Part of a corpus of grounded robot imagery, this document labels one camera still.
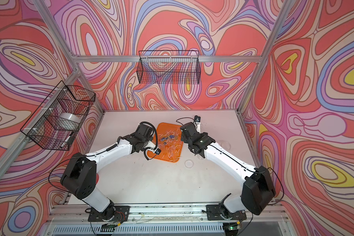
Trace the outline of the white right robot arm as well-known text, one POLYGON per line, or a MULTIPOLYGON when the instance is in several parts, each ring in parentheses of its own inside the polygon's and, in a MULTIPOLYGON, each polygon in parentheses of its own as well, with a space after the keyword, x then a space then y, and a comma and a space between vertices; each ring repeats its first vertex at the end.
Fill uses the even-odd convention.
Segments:
POLYGON ((219 204, 221 214, 248 210, 260 215, 275 197, 276 191, 269 170, 247 164, 226 151, 206 132, 201 133, 199 125, 186 123, 180 127, 181 141, 188 144, 188 149, 195 155, 207 159, 231 175, 241 185, 241 193, 228 194, 219 204))

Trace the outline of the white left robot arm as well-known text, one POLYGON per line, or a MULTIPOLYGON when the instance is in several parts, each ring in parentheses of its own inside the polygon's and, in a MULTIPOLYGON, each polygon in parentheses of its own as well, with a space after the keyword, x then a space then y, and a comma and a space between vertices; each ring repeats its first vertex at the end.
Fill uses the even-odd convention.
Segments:
POLYGON ((159 154, 158 142, 153 142, 157 130, 149 122, 139 123, 135 132, 118 137, 117 141, 88 154, 76 153, 61 177, 61 185, 79 200, 108 218, 115 212, 114 203, 96 186, 98 172, 109 164, 133 153, 151 151, 159 154))

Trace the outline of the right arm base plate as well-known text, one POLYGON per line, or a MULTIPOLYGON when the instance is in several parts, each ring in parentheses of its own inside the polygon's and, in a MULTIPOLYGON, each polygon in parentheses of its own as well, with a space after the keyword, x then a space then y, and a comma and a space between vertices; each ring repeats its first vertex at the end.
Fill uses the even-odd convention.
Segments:
POLYGON ((221 204, 206 205, 206 209, 202 210, 202 213, 206 214, 209 221, 236 220, 242 222, 247 219, 245 211, 231 213, 221 204))

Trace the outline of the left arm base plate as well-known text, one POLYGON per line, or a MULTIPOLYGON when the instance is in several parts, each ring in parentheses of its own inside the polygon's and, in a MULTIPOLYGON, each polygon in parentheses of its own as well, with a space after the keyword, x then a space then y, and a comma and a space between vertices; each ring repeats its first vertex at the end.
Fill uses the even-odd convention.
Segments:
POLYGON ((129 210, 130 206, 125 205, 110 206, 109 209, 106 209, 103 212, 99 212, 95 208, 91 207, 89 211, 88 221, 123 223, 128 220, 129 210))

